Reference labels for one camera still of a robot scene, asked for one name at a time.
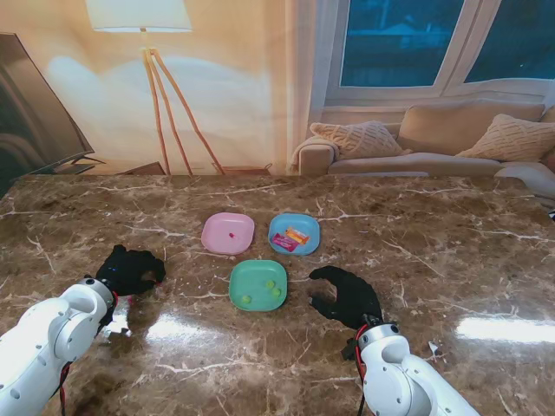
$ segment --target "window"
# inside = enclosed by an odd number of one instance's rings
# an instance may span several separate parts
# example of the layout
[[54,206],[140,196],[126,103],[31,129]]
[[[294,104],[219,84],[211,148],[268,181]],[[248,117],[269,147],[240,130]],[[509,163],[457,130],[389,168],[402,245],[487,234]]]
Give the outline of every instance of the window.
[[503,0],[466,82],[555,78],[555,2]]
[[553,0],[338,2],[326,107],[542,101],[555,78]]
[[342,86],[434,85],[463,0],[351,0]]

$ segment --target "wooden lamp leg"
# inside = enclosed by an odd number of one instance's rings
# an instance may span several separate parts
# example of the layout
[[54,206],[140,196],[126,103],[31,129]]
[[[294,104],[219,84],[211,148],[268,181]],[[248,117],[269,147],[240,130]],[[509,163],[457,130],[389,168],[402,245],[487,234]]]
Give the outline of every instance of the wooden lamp leg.
[[173,115],[172,115],[172,108],[170,107],[170,100],[167,99],[167,94],[166,94],[166,90],[164,89],[164,84],[162,83],[162,80],[160,78],[160,74],[158,73],[158,69],[154,65],[153,58],[151,56],[151,53],[152,53],[153,50],[154,49],[149,49],[147,51],[148,65],[150,66],[150,69],[151,69],[152,73],[154,74],[154,78],[156,79],[156,82],[158,82],[158,88],[160,89],[160,94],[162,95],[162,99],[164,100],[164,105],[166,107],[167,118],[169,119],[170,126],[172,127],[173,137],[175,138],[175,141],[177,142],[177,146],[180,149],[181,158],[185,162],[185,166],[187,167],[187,171],[189,172],[189,176],[192,176],[193,175],[193,170],[191,169],[191,166],[189,165],[189,160],[187,160],[187,156],[185,155],[185,150],[183,150],[183,146],[181,145],[181,139],[180,139],[180,137],[177,133],[177,128],[175,128],[175,122],[173,121]]
[[219,172],[222,175],[225,175],[224,169],[222,168],[221,164],[218,162],[218,159],[216,159],[216,156],[214,155],[212,149],[210,148],[210,145],[208,145],[208,142],[206,141],[205,137],[200,132],[199,126],[197,126],[197,122],[194,119],[193,112],[191,111],[191,108],[187,104],[187,101],[185,100],[185,97],[181,93],[180,87],[177,85],[177,82],[174,80],[174,78],[172,77],[172,74],[170,74],[170,71],[167,70],[166,65],[162,61],[160,53],[156,49],[151,49],[151,50],[152,50],[152,54],[154,55],[154,58],[156,58],[156,62],[160,65],[160,68],[162,69],[162,72],[164,72],[164,75],[166,75],[166,78],[172,84],[172,87],[175,90],[175,93],[180,98],[181,104],[183,104],[183,107],[185,108],[185,111],[187,112],[187,115],[189,116],[189,120],[191,121],[191,125],[193,126],[194,132],[197,134],[197,136],[199,136],[199,139],[200,139],[200,141],[202,141],[202,144],[205,145],[206,150],[210,154],[210,157],[212,158],[212,160],[214,162],[214,165],[216,165],[218,167]]
[[167,161],[166,143],[164,143],[164,134],[162,133],[162,123],[160,121],[160,106],[158,105],[158,95],[156,94],[156,86],[154,85],[153,74],[148,64],[148,50],[143,49],[142,61],[147,71],[148,84],[150,85],[150,92],[153,96],[154,115],[156,117],[156,129],[158,131],[158,139],[160,140],[160,148],[162,150],[162,157],[164,158],[164,165],[166,166],[166,175],[171,175],[170,164]]

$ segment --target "floor lamp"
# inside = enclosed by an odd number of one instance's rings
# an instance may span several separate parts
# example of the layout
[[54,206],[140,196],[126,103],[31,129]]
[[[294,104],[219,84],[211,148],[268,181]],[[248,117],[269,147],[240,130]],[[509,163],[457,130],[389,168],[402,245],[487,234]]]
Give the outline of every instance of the floor lamp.
[[[87,10],[88,18],[94,30],[102,32],[141,33],[145,39],[145,44],[147,44],[147,32],[189,32],[192,30],[183,0],[87,0]],[[181,158],[185,163],[189,175],[192,176],[193,171],[183,145],[181,144],[181,139],[177,133],[170,100],[167,98],[167,93],[164,89],[164,84],[156,67],[156,63],[179,97],[191,121],[194,132],[208,151],[208,154],[210,154],[214,166],[216,166],[222,175],[225,175],[224,169],[218,162],[218,159],[214,155],[204,135],[199,130],[199,126],[194,119],[193,112],[187,104],[185,96],[162,60],[160,52],[156,48],[147,46],[142,50],[142,61],[147,71],[148,84],[150,85],[153,97],[156,130],[158,131],[158,138],[160,140],[162,158],[166,166],[166,174],[170,175],[171,171],[167,160],[166,142],[164,141],[164,134],[162,133],[160,104],[156,90],[157,84],[162,100],[164,101],[164,107],[167,112],[170,127],[172,128],[173,137],[180,150]]]

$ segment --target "beige couch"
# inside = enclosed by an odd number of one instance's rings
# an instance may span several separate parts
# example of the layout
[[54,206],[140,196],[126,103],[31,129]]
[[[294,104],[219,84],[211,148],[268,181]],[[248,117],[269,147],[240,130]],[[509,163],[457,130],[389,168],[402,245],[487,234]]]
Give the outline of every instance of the beige couch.
[[497,114],[555,122],[555,107],[544,114],[543,104],[494,100],[456,101],[413,106],[402,123],[386,124],[403,149],[411,154],[389,158],[335,160],[330,146],[309,145],[299,153],[301,175],[367,174],[421,176],[506,176],[522,179],[542,203],[555,206],[555,173],[545,164],[458,158],[486,132]]

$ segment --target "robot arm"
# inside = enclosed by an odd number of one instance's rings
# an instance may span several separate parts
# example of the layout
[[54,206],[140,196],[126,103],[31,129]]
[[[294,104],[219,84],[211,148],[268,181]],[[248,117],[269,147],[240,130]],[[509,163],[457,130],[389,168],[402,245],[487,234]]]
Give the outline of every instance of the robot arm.
[[380,416],[479,416],[427,362],[410,353],[394,324],[367,329],[358,339],[364,398]]
[[410,353],[396,325],[383,323],[372,286],[334,266],[313,270],[310,278],[326,279],[337,288],[335,302],[313,296],[310,304],[326,318],[357,330],[356,348],[350,344],[343,357],[356,352],[364,398],[376,416],[479,416],[432,366]]
[[110,289],[86,278],[27,310],[0,337],[0,414],[40,414],[61,386],[62,370],[85,354],[114,306]]
[[69,364],[85,354],[112,321],[116,293],[146,292],[165,275],[164,262],[151,252],[116,245],[96,278],[86,276],[60,297],[27,310],[0,337],[0,415],[40,414],[62,388]]

